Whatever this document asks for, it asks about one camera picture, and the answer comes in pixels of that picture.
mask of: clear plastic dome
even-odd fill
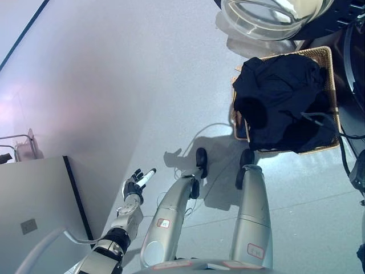
[[[320,16],[333,0],[222,0],[222,13],[239,32],[278,41],[294,36]]]

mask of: black garment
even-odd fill
[[[246,61],[233,83],[234,109],[247,120],[252,150],[304,152],[331,143],[334,131],[305,119],[301,112],[327,112],[326,70],[308,57],[282,55]]]
[[[12,157],[9,153],[0,155],[0,164],[5,164],[7,161],[11,160]]]
[[[365,244],[360,245],[359,250],[357,251],[356,254],[361,261],[361,264],[363,266],[363,271],[365,273]]]

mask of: black stripe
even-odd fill
[[[78,207],[79,207],[79,211],[80,211],[82,222],[83,222],[84,227],[85,227],[87,239],[89,239],[91,241],[91,240],[94,239],[94,237],[92,236],[91,229],[90,229],[90,226],[89,226],[89,222],[87,221],[87,218],[86,218],[85,210],[84,210],[84,207],[83,207],[82,202],[81,202],[81,198],[80,198],[80,195],[79,195],[79,190],[76,186],[76,181],[75,181],[75,178],[74,178],[74,174],[72,173],[70,162],[68,161],[67,156],[63,156],[63,160],[64,160],[64,164],[66,165],[68,177],[70,178],[70,182],[71,182],[71,185],[72,185],[72,190],[74,191],[74,194],[75,194],[76,203],[78,204]]]
[[[24,30],[22,31],[22,33],[20,34],[20,36],[18,37],[18,39],[15,41],[15,43],[13,44],[13,46],[10,49],[10,51],[8,52],[8,54],[5,56],[5,59],[1,62],[1,64],[0,64],[0,71],[3,69],[3,67],[6,64],[6,62],[9,60],[10,56],[13,54],[14,50],[17,48],[17,46],[19,45],[19,43],[21,42],[21,40],[23,39],[23,37],[25,36],[25,34],[28,32],[28,30],[30,29],[30,27],[33,25],[34,21],[40,15],[40,13],[44,9],[44,7],[48,4],[49,1],[50,0],[44,0],[43,3],[39,6],[38,10],[35,12],[35,14],[30,19],[30,21],[28,22],[28,24],[26,25],[26,27],[24,28]]]

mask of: gray box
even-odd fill
[[[36,230],[38,228],[35,219],[30,219],[28,221],[25,221],[24,223],[21,223],[21,227],[23,235],[32,232],[33,230]]]

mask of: sticker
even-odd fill
[[[163,227],[163,228],[169,228],[170,221],[169,220],[165,220],[165,219],[159,219],[157,221],[157,226],[158,227]]]
[[[257,245],[248,244],[247,245],[247,253],[250,254],[251,256],[254,256],[254,257],[262,260],[265,251],[263,250],[263,248],[261,248]]]
[[[190,267],[192,265],[191,261],[177,260],[177,261],[167,261],[161,264],[156,264],[153,270],[162,270],[167,268],[178,268],[178,267]]]
[[[240,261],[224,261],[223,264],[234,269],[263,269],[264,267],[255,264],[242,263]]]
[[[229,267],[224,267],[223,265],[211,264],[211,263],[207,263],[206,267],[207,269],[213,269],[213,270],[230,270]]]

